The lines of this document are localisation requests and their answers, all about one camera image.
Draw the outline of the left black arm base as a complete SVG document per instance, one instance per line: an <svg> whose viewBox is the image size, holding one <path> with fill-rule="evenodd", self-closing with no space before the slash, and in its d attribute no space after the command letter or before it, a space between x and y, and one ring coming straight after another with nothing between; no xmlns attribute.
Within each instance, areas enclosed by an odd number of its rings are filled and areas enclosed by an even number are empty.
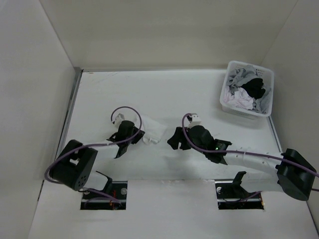
<svg viewBox="0 0 319 239"><path fill-rule="evenodd" d="M114 181L105 174L95 171L80 190L81 210L125 210L127 204L128 182Z"/></svg>

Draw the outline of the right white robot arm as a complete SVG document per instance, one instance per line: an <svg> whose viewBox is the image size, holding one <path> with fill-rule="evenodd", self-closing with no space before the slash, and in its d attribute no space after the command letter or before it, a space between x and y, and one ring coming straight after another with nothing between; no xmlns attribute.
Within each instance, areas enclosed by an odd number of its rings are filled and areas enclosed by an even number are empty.
<svg viewBox="0 0 319 239"><path fill-rule="evenodd" d="M253 173L244 170L236 174L231 191L237 197L257 191L277 191L307 201L317 173L294 149L288 148L277 156L236 149L229 141L214 139L201 125L177 127L167 143L174 150L194 149L216 164L253 169Z"/></svg>

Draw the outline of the white tank top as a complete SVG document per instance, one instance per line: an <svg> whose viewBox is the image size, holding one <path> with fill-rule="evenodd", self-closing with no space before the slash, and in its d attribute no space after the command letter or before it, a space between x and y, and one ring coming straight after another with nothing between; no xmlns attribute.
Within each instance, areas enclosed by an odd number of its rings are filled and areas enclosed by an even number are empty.
<svg viewBox="0 0 319 239"><path fill-rule="evenodd" d="M143 136L144 144L158 144L164 136L165 131L167 130L167 125L147 115L141 115L141 118L141 130L145 132Z"/></svg>

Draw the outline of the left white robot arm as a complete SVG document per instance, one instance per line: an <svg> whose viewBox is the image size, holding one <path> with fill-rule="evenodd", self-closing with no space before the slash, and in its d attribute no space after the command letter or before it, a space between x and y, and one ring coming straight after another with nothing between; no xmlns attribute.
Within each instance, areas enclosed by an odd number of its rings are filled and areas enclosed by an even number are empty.
<svg viewBox="0 0 319 239"><path fill-rule="evenodd" d="M45 171L45 180L63 184L74 191L83 189L94 163L123 156L130 144L136 144L143 137L141 128L142 124L136 127L132 121L123 120L118 131L104 142L84 145L74 139L69 141Z"/></svg>

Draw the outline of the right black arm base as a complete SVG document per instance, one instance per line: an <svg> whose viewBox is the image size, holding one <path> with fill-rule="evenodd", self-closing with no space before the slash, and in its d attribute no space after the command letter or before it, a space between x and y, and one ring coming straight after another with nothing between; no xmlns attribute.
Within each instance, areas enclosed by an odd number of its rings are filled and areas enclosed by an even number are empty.
<svg viewBox="0 0 319 239"><path fill-rule="evenodd" d="M263 210L261 192L249 193L241 187L246 172L238 172L232 180L216 180L215 189L219 210Z"/></svg>

